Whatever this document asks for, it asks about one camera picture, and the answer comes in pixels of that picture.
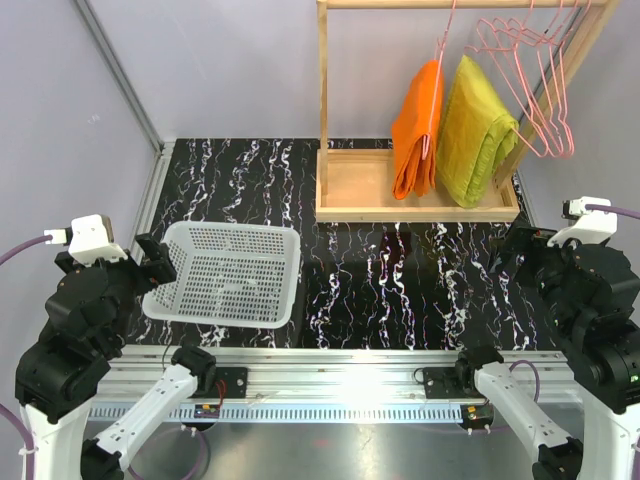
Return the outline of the orange trousers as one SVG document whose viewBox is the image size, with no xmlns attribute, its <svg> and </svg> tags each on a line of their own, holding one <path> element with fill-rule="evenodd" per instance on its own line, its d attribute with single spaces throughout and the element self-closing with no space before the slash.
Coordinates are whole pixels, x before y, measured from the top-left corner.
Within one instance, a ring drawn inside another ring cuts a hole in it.
<svg viewBox="0 0 640 480">
<path fill-rule="evenodd" d="M 436 152 L 444 94 L 440 62 L 425 63 L 411 81 L 392 124 L 396 200 L 422 197 L 436 187 Z"/>
</svg>

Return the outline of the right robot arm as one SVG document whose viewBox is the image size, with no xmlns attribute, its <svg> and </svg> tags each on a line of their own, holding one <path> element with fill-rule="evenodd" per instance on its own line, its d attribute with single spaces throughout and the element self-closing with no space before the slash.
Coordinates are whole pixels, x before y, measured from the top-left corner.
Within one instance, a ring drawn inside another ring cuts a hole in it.
<svg viewBox="0 0 640 480">
<path fill-rule="evenodd" d="M 634 479 L 639 475 L 639 277 L 606 240 L 514 223 L 491 257 L 498 273 L 523 259 L 515 278 L 548 308 L 579 387 L 584 437 L 560 428 L 518 386 L 490 346 L 464 350 L 454 384 L 502 415 L 531 459 L 536 479 Z"/>
</svg>

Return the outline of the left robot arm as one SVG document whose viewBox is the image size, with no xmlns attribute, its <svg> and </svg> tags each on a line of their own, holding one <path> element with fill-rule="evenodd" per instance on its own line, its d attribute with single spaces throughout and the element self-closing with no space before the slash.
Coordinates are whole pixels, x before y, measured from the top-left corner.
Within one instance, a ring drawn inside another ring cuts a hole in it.
<svg viewBox="0 0 640 480">
<path fill-rule="evenodd" d="M 142 263 L 109 238 L 92 242 L 86 261 L 73 250 L 55 258 L 64 276 L 15 374 L 26 479 L 121 479 L 172 410 L 215 389 L 215 357 L 182 346 L 124 416 L 85 438 L 92 400 L 111 360 L 122 355 L 137 298 L 177 278 L 166 244 L 149 234 L 135 240 L 145 254 Z"/>
</svg>

